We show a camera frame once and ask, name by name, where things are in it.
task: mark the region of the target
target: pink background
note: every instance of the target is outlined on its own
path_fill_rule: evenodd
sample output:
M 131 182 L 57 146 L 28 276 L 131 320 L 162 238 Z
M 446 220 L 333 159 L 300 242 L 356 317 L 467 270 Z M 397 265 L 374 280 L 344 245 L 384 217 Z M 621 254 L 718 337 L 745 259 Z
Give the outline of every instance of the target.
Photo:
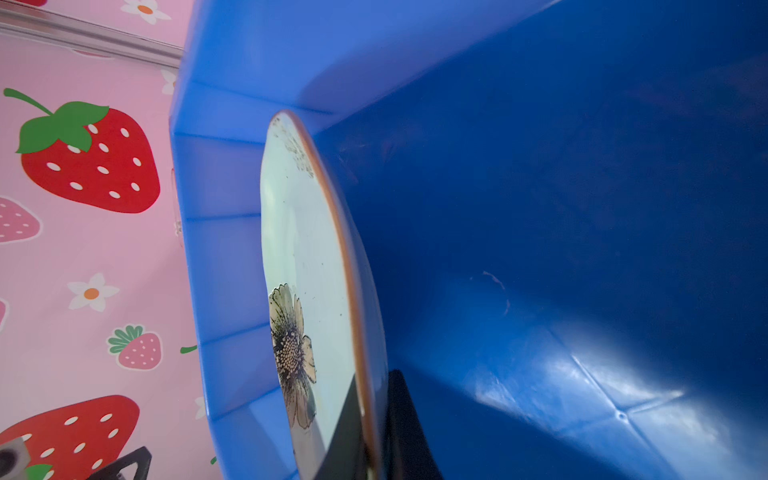
M 141 37 L 184 46 L 194 0 L 155 0 L 155 2 L 157 10 L 168 15 L 170 20 L 158 19 L 155 25 L 151 25 L 139 15 L 123 12 L 121 7 L 127 5 L 125 0 L 48 0 L 41 9 Z
M 65 3 L 74 8 L 85 2 Z M 116 18 L 142 22 L 122 14 L 121 1 L 103 2 L 113 3 Z M 169 15 L 181 16 L 171 9 Z M 179 29 L 168 38 L 181 35 Z M 130 115 L 147 135 L 161 181 L 159 198 L 139 214 L 102 210 L 47 192 L 29 179 L 14 153 L 21 126 L 43 114 L 0 97 L 0 196 L 18 200 L 42 223 L 36 238 L 0 243 L 0 298 L 10 306 L 0 330 L 0 432 L 48 410 L 123 395 L 139 405 L 141 414 L 122 454 L 146 446 L 153 455 L 150 478 L 221 478 L 218 465 L 210 464 L 216 454 L 207 421 L 196 419 L 195 401 L 203 395 L 197 352 L 179 352 L 196 340 L 184 250 L 174 231 L 172 87 L 159 68 L 4 36 L 0 65 L 0 88 L 19 90 L 51 110 L 85 101 Z M 75 294 L 67 284 L 88 282 L 96 273 L 119 292 L 106 299 L 104 312 L 89 306 L 70 310 Z M 107 338 L 127 324 L 141 324 L 161 338 L 163 358 L 156 369 L 124 369 L 109 354 Z

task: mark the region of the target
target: flower design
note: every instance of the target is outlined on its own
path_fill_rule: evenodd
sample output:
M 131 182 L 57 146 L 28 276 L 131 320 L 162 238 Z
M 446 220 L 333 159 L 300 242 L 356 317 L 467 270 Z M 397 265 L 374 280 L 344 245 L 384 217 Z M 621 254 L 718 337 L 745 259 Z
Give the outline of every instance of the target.
M 197 415 L 194 416 L 195 420 L 200 420 L 205 416 L 205 399 L 201 396 L 197 397 L 194 402 L 197 404 Z
M 74 310 L 90 305 L 93 310 L 103 312 L 107 307 L 105 299 L 120 291 L 116 286 L 105 285 L 104 275 L 97 273 L 86 282 L 70 282 L 67 287 L 76 295 L 69 303 L 69 309 Z
M 160 70 L 160 73 L 165 79 L 165 85 L 163 85 L 163 93 L 165 95 L 174 94 L 174 90 L 176 90 L 176 74 L 168 70 Z
M 155 0 L 125 0 L 127 5 L 120 7 L 120 10 L 126 13 L 141 16 L 148 24 L 154 25 L 157 19 L 170 20 L 170 17 L 160 10 L 157 10 Z
M 287 285 L 280 285 L 270 295 L 270 329 L 290 426 L 298 420 L 301 428 L 308 429 L 316 413 L 310 385 L 317 382 L 315 359 L 312 340 L 304 335 L 301 300 L 291 295 Z

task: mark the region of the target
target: green stem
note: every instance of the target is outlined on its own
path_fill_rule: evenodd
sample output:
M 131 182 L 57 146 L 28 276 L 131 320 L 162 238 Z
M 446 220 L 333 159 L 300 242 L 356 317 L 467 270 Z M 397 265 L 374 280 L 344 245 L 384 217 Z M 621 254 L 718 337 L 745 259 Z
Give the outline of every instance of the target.
M 28 104 L 34 105 L 35 107 L 39 108 L 40 110 L 43 110 L 45 113 L 47 113 L 49 115 L 53 115 L 52 111 L 48 110 L 46 107 L 43 107 L 37 101 L 32 100 L 30 97 L 22 94 L 20 91 L 14 90 L 13 88 L 6 88 L 5 90 L 2 91 L 2 94 L 5 95 L 6 97 L 18 98 L 19 100 L 23 100 L 23 101 L 27 102 Z

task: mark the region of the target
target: red strawberry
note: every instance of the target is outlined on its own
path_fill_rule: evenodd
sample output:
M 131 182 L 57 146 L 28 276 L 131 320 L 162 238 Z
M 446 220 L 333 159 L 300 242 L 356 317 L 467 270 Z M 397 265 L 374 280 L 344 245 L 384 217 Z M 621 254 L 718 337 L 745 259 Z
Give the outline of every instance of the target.
M 22 126 L 17 153 L 37 185 L 59 197 L 94 207 L 138 214 L 160 195 L 160 179 L 147 136 L 121 111 L 81 101 L 54 113 L 11 88 L 48 116 Z
M 120 457 L 139 419 L 139 407 L 112 395 L 23 420 L 0 433 L 0 444 L 22 437 L 30 466 L 50 465 L 46 478 L 85 480 Z
M 107 340 L 109 353 L 117 356 L 118 365 L 131 370 L 152 370 L 160 365 L 163 349 L 156 333 L 144 333 L 141 325 L 126 325 Z
M 0 243 L 22 242 L 40 234 L 40 220 L 19 202 L 0 196 Z
M 2 332 L 2 327 L 5 326 L 5 319 L 8 318 L 8 311 L 10 309 L 8 302 L 0 298 L 0 332 Z

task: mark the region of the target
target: metal bracket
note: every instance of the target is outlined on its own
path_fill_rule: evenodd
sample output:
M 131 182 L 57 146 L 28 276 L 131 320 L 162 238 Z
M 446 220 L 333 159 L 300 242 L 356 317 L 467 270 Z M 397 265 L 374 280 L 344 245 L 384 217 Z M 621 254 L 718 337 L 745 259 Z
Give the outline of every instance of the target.
M 0 0 L 0 33 L 179 68 L 184 49 L 39 8 Z

